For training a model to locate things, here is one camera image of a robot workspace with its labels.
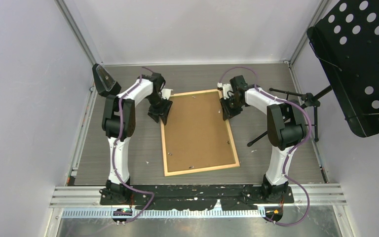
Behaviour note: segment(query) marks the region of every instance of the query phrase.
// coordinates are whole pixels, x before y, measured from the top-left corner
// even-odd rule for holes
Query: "black perforated panel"
[[[379,133],[379,0],[341,0],[307,35],[351,130]]]

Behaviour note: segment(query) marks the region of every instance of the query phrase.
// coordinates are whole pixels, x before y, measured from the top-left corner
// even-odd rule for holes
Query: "gray wooden tabletop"
[[[166,80],[166,87],[174,93],[217,88],[223,72],[235,65],[178,65],[152,66]],[[270,87],[295,91],[285,64],[246,65],[259,76],[259,86],[268,91]],[[122,86],[122,91],[131,86],[140,73],[150,74],[138,66],[107,66],[113,78]],[[248,84],[255,76],[248,70],[230,71],[223,82],[243,75]],[[76,185],[104,185],[110,171],[110,150],[105,132],[101,128],[105,99],[98,96],[90,121],[82,152]],[[266,116],[254,107],[230,120],[240,167],[193,174],[164,177],[160,125],[148,115],[149,102],[142,101],[136,107],[136,130],[131,138],[128,166],[132,184],[260,184],[268,169],[271,144],[264,137],[251,147],[246,144],[266,130]],[[289,175],[300,183],[321,183],[322,174],[311,142],[299,147],[293,156]]]

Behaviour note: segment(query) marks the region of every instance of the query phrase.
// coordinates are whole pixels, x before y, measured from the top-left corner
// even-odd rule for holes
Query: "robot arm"
[[[268,138],[272,147],[271,162],[264,175],[262,193],[265,199],[270,196],[280,196],[288,188],[288,173],[291,158],[294,154],[289,151],[306,136],[304,118],[300,111],[293,110],[291,105],[277,102],[274,96],[258,87],[248,85],[243,76],[230,80],[230,84],[218,84],[223,90],[220,100],[223,110],[223,120],[230,119],[243,111],[243,106],[253,106],[267,115]]]
[[[108,72],[102,67],[95,67],[94,78],[95,84],[101,81],[106,83],[107,78],[112,78]],[[134,133],[136,127],[135,107],[145,98],[150,103],[148,115],[155,122],[162,120],[164,124],[167,123],[169,110],[172,106],[172,101],[169,101],[171,94],[170,89],[164,89],[165,79],[159,73],[152,73],[151,76],[142,75],[142,79],[138,78],[136,82],[123,93],[114,95],[112,91],[107,91],[109,86],[100,86],[97,90],[100,95],[106,96],[104,115],[102,120],[102,129],[108,137],[110,145],[110,157],[113,155],[115,149],[114,160],[110,159],[111,167],[106,188],[100,190],[102,198],[105,200],[112,200],[121,202],[122,200],[129,199],[130,190],[123,187],[113,168],[113,161],[117,173],[121,179],[130,184],[130,173],[128,171],[128,146],[130,137]],[[115,115],[119,111],[119,100],[121,101],[121,108],[123,118]],[[123,132],[120,134],[120,126],[123,124]]]

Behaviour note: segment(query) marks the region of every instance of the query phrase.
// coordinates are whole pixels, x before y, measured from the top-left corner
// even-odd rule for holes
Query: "wooden frame border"
[[[195,94],[210,93],[210,92],[217,92],[219,94],[219,98],[223,97],[220,91],[217,89],[178,93],[178,94],[171,95],[171,97],[183,96],[183,95],[195,95]],[[239,158],[237,156],[236,146],[234,145],[234,139],[233,139],[233,134],[231,132],[229,120],[227,119],[225,122],[226,122],[226,128],[227,128],[227,135],[229,136],[229,142],[231,145],[231,150],[233,152],[234,164],[217,165],[217,166],[211,166],[211,167],[200,168],[200,169],[189,169],[189,170],[173,171],[173,172],[168,172],[167,156],[166,156],[166,142],[165,142],[165,126],[163,125],[163,122],[161,122],[160,134],[162,138],[163,171],[164,171],[165,176],[191,174],[191,173],[199,173],[203,171],[240,167]]]

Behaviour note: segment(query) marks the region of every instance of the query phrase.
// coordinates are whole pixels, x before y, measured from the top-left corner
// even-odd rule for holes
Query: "white wall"
[[[290,59],[318,0],[75,0],[105,64]]]
[[[39,236],[91,84],[54,1],[0,0],[0,236]]]
[[[330,9],[338,1],[331,3]],[[310,46],[294,64],[301,91],[316,94],[329,85]],[[319,152],[331,182],[339,182],[361,236],[379,236],[379,134],[355,136],[333,92],[320,99]]]

